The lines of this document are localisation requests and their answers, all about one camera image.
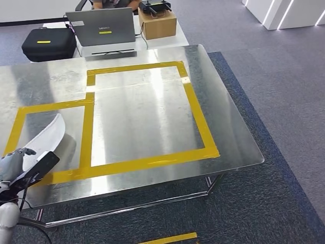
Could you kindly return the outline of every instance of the cardboard box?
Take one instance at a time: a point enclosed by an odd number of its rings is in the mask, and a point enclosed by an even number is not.
[[[140,26],[143,23],[143,34],[147,40],[161,37],[171,37],[176,35],[176,18],[171,11],[165,10],[164,17],[152,17],[151,14],[144,14],[138,9]]]

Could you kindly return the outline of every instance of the yellow tape square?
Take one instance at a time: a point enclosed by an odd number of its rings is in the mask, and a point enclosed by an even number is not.
[[[220,156],[212,137],[207,123],[200,107],[193,87],[192,86],[183,62],[164,62],[155,64],[133,65],[124,67],[114,67],[105,69],[95,69],[87,71],[87,85],[96,85],[96,75],[109,74],[124,71],[145,70],[154,68],[176,67],[182,78],[184,90],[189,102],[190,108],[195,118],[197,127],[204,145],[204,148],[192,149],[188,151],[176,152],[173,154],[154,156],[143,159],[122,161],[112,164],[105,164],[91,167],[91,144],[94,126],[94,109],[95,93],[86,93],[85,99],[67,101],[53,104],[41,104],[18,109],[11,133],[5,150],[5,154],[16,149],[25,117],[28,113],[38,113],[64,108],[84,106],[84,124],[81,137],[79,168],[53,172],[46,175],[37,185],[51,185],[69,182],[72,180],[87,179],[97,176],[124,173],[135,170],[144,170],[155,167],[168,166],[173,164],[185,163],[190,161],[216,158]]]

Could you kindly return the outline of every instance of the laptop lid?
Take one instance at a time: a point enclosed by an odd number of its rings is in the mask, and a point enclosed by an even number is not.
[[[67,12],[81,46],[135,42],[131,8]]]

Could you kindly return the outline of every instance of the robotic arm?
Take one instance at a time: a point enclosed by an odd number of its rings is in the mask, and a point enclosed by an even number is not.
[[[0,244],[11,243],[14,227],[18,223],[27,188],[41,181],[57,164],[60,159],[52,151],[46,151],[38,157],[29,170],[23,171],[25,155],[35,155],[29,148],[18,148],[0,160]],[[24,190],[20,208],[17,194]]]

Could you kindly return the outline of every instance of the led light strip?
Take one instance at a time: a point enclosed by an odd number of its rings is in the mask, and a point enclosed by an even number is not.
[[[284,22],[284,20],[287,17],[287,15],[288,14],[289,10],[290,10],[291,6],[293,5],[293,1],[294,0],[291,0],[291,2],[289,4],[288,8],[284,13],[284,15],[282,17],[281,21],[280,22],[280,24],[277,26],[277,29],[280,29],[281,27],[282,22]]]
[[[320,17],[316,22],[315,26],[318,25],[321,19],[325,15],[325,10],[320,15]]]
[[[265,23],[266,19],[268,17],[268,14],[270,14],[271,9],[273,7],[274,1],[275,0],[272,0],[272,2],[271,3],[270,7],[268,10],[268,13],[266,13],[266,15],[265,15],[265,18],[264,18],[263,23],[262,23],[262,25],[264,25]]]

